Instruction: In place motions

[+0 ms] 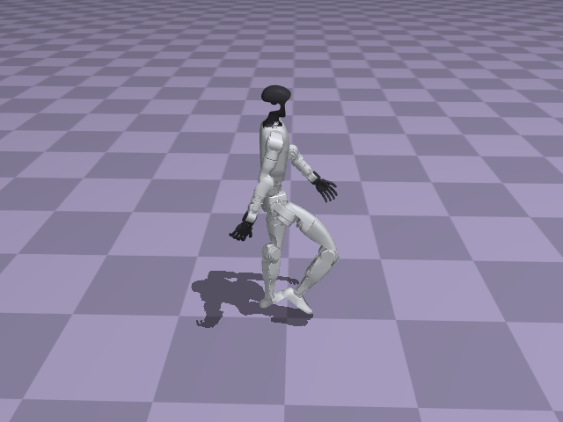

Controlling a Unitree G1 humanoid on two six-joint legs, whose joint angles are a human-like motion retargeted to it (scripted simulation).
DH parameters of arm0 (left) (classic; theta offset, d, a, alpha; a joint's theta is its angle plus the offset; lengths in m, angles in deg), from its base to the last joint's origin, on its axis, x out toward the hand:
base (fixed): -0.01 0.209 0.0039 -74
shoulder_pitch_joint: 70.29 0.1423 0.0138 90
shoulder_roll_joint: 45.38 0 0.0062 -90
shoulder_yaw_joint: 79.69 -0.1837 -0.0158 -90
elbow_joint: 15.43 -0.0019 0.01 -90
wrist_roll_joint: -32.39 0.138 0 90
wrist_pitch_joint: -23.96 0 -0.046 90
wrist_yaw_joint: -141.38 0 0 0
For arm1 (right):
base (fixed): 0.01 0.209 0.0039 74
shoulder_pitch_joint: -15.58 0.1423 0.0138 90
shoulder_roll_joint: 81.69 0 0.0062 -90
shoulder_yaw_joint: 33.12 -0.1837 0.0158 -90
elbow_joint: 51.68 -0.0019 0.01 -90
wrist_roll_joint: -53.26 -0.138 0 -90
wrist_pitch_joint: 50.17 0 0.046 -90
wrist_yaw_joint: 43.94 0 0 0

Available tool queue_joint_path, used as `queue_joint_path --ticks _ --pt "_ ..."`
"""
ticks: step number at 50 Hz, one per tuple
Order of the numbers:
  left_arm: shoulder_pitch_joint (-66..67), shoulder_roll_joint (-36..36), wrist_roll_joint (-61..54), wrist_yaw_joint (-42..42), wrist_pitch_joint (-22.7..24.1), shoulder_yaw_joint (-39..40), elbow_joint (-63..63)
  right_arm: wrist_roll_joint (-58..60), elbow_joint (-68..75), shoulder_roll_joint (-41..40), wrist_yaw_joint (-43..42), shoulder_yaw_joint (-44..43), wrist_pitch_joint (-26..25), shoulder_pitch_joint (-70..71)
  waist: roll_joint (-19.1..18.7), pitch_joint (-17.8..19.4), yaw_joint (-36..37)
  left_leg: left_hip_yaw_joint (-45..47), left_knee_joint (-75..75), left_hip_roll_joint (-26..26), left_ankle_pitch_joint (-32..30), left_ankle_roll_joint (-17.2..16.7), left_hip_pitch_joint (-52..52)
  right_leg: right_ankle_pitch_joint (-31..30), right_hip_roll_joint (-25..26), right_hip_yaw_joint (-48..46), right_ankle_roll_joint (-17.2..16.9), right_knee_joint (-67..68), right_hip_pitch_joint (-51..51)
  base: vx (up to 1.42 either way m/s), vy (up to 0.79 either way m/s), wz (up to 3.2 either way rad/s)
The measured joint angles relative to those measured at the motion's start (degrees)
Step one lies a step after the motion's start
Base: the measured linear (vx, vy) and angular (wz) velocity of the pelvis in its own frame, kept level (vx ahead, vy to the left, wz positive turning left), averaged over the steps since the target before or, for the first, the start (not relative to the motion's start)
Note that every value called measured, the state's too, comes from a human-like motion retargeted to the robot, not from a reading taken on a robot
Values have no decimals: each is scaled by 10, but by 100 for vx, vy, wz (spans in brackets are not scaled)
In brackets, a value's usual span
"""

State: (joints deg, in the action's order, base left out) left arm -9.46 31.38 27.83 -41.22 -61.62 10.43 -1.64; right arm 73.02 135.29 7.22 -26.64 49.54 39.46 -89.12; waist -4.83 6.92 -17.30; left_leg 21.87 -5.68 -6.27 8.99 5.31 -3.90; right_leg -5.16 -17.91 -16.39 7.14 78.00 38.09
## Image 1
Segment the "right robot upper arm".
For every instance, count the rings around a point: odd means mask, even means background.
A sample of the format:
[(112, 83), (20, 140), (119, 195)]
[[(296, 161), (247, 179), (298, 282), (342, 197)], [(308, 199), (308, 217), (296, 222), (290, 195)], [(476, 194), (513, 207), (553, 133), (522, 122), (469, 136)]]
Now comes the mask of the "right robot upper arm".
[(266, 142), (266, 151), (260, 169), (259, 182), (265, 177), (271, 178), (274, 182), (274, 178), (270, 175), (270, 173), (276, 166), (278, 157), (282, 152), (283, 144), (284, 140), (282, 139), (282, 135), (276, 132), (271, 132), (271, 135), (268, 136)]

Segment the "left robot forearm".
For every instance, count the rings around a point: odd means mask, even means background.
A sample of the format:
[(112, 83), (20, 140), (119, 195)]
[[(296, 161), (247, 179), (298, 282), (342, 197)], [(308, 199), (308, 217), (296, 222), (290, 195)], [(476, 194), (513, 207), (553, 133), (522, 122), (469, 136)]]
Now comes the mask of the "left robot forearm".
[(313, 170), (307, 163), (303, 160), (303, 157), (298, 151), (298, 156), (296, 159), (291, 160), (291, 164), (295, 166), (299, 171), (302, 172), (302, 175), (310, 180), (310, 182), (314, 182), (318, 177), (313, 173)]

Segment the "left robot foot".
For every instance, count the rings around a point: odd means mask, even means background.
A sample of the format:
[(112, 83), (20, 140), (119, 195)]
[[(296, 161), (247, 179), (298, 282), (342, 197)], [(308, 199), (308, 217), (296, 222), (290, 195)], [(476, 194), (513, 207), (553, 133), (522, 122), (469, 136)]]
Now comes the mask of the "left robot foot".
[[(273, 294), (272, 294), (272, 295), (273, 295)], [(285, 297), (282, 295), (282, 291), (279, 291), (279, 292), (277, 292), (277, 293), (274, 293), (274, 298), (273, 298), (273, 300), (271, 299), (271, 300), (269, 301), (269, 300), (267, 299), (267, 297), (266, 297), (266, 298), (265, 298), (265, 297), (262, 298), (261, 301), (260, 301), (260, 307), (261, 307), (261, 308), (267, 308), (268, 306), (270, 306), (270, 305), (272, 305), (272, 304), (274, 304), (274, 303), (276, 303), (276, 302), (282, 300), (283, 298), (285, 298)], [(270, 298), (269, 298), (269, 299), (270, 299)]]

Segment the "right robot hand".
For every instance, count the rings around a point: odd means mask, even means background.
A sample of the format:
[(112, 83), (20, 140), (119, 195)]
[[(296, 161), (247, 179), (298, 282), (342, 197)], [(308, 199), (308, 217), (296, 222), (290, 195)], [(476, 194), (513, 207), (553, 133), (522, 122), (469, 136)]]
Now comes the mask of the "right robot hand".
[[(237, 239), (238, 241), (239, 240), (244, 241), (246, 239), (246, 236), (248, 236), (248, 235), (249, 235), (249, 237), (252, 237), (252, 225), (254, 224), (254, 222), (253, 223), (247, 222), (245, 220), (247, 216), (248, 216), (248, 211), (245, 213), (245, 215), (242, 219), (242, 223), (240, 223), (235, 228), (235, 230), (232, 233), (229, 234), (230, 236), (232, 236), (234, 239)], [(257, 217), (256, 217), (256, 219), (257, 219)]]

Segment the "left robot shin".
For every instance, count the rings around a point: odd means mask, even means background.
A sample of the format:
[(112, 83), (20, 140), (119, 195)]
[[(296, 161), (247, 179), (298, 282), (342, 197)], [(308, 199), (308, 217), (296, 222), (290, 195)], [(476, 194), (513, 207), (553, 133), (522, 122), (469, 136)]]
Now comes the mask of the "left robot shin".
[[(267, 244), (262, 249), (262, 255), (266, 246)], [(275, 284), (279, 275), (280, 263), (281, 256), (275, 261), (268, 261), (262, 257), (261, 266), (263, 272), (262, 277), (265, 281), (265, 298), (267, 297), (269, 301), (274, 298)]]

